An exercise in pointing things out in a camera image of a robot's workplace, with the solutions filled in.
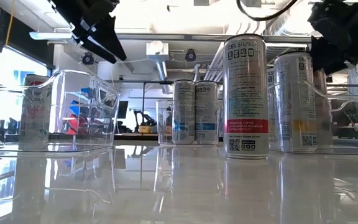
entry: can lid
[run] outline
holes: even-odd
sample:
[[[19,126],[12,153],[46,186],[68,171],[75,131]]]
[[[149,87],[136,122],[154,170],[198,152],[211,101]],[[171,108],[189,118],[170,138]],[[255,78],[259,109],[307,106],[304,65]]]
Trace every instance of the can lid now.
[[[193,80],[187,80],[187,79],[175,80],[175,82],[177,82],[177,81],[188,81],[188,82],[194,82]]]
[[[305,53],[305,54],[310,55],[310,53],[307,52],[306,50],[291,50],[291,51],[289,51],[289,52],[284,52],[284,53],[282,53],[282,54],[279,54],[277,57],[283,56],[283,55],[286,55],[286,54],[294,54],[294,53]]]
[[[200,81],[197,81],[197,83],[200,83],[200,82],[211,82],[211,83],[216,83],[216,81],[212,81],[212,80],[200,80]]]
[[[234,35],[234,36],[232,36],[232,37],[229,37],[228,39],[226,39],[226,40],[224,41],[224,43],[226,43],[227,41],[229,41],[229,40],[231,40],[231,39],[233,39],[233,38],[235,38],[235,37],[242,37],[242,36],[254,36],[254,37],[259,37],[259,38],[261,38],[262,40],[264,39],[264,37],[261,36],[261,35],[259,35],[259,34],[239,34],[239,35]]]

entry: red stripe on can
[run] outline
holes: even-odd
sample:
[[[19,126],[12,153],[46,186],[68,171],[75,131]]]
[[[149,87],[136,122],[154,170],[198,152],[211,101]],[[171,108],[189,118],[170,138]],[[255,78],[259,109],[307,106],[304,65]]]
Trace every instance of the red stripe on can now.
[[[269,133],[266,119],[230,119],[224,127],[225,133]]]

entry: qr code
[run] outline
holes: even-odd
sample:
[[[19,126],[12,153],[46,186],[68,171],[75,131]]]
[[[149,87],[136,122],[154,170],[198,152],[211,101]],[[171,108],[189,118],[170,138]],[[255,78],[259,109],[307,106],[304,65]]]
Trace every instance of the qr code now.
[[[302,146],[315,146],[317,145],[316,136],[302,135]]]
[[[240,139],[229,139],[229,151],[240,151]]]

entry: ceiling light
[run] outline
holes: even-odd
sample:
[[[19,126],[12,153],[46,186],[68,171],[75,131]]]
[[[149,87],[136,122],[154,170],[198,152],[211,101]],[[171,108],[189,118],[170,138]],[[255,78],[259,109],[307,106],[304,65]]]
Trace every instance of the ceiling light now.
[[[266,43],[266,47],[303,47],[306,48],[307,44],[290,44],[290,43]]]
[[[58,32],[30,32],[31,38],[34,40],[62,40],[71,39],[71,33],[58,33]]]

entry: energy drink can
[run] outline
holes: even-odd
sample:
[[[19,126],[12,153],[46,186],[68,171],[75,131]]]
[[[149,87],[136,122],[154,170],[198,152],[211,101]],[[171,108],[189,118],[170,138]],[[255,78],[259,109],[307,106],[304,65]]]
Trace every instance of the energy drink can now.
[[[287,52],[274,61],[280,150],[310,152],[317,148],[312,59],[307,52]]]
[[[175,144],[192,144],[195,140],[195,97],[193,81],[174,82],[172,142]]]
[[[324,70],[313,73],[314,87],[322,94],[327,95],[327,82]],[[317,145],[319,148],[329,148],[333,144],[333,133],[331,132],[331,107],[327,98],[315,95],[316,120],[317,120]]]
[[[274,88],[274,68],[267,69],[267,108],[268,108],[268,147],[278,149],[278,137],[276,133],[276,94]]]
[[[256,34],[224,44],[224,148],[228,157],[263,159],[269,153],[266,45]]]
[[[25,86],[45,83],[49,77],[28,74],[24,78]],[[52,85],[24,90],[19,142],[48,142],[49,117],[52,99]]]
[[[217,144],[219,103],[218,86],[213,81],[196,84],[196,136],[198,144]]]

